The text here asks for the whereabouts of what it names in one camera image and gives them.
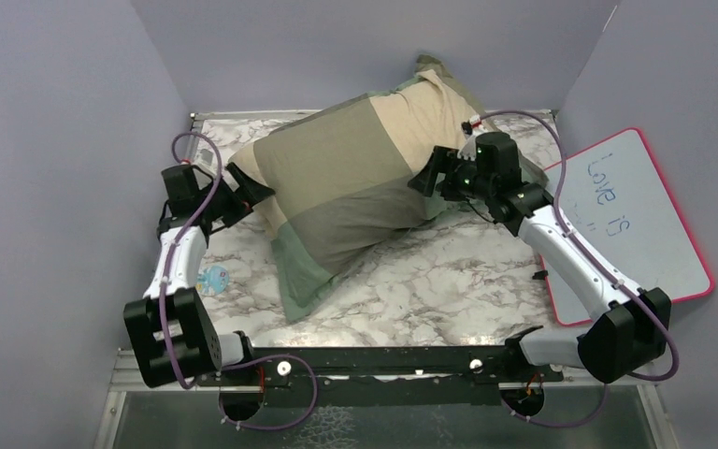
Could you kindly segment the patchwork and blue pillowcase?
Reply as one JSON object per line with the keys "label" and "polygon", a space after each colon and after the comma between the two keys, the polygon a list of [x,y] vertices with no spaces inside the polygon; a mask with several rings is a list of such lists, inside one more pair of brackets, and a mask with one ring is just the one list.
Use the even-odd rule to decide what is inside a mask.
{"label": "patchwork and blue pillowcase", "polygon": [[422,54],[398,87],[288,123],[232,155],[273,192],[256,209],[289,322],[314,312],[366,251],[446,210],[409,180],[435,147],[462,147],[462,123],[482,112],[438,58]]}

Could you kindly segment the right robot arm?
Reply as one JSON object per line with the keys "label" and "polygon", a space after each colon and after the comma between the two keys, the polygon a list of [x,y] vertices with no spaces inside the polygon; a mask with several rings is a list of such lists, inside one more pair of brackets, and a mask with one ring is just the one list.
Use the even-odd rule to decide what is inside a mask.
{"label": "right robot arm", "polygon": [[437,146],[424,168],[408,183],[423,196],[447,201],[482,201],[496,224],[528,244],[558,275],[586,309],[588,327],[532,327],[506,340],[502,368],[523,381],[539,366],[586,369],[611,384],[637,376],[637,370],[669,353],[672,377],[680,359],[669,336],[671,300],[660,288],[643,289],[596,250],[571,224],[554,197],[537,183],[526,182],[516,142],[503,132],[471,136],[465,146]]}

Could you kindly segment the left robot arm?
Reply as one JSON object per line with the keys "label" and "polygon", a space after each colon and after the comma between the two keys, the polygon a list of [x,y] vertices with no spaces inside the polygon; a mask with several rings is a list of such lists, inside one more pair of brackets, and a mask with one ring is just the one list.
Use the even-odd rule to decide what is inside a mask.
{"label": "left robot arm", "polygon": [[232,383],[244,384],[256,372],[249,338],[242,331],[219,336],[196,285],[210,237],[217,231],[214,223],[237,224],[275,192],[234,163],[227,164],[226,171],[237,189],[216,179],[200,186],[196,170],[191,165],[163,170],[168,199],[156,231],[162,250],[142,298],[123,308],[138,369],[148,387],[220,370]]}

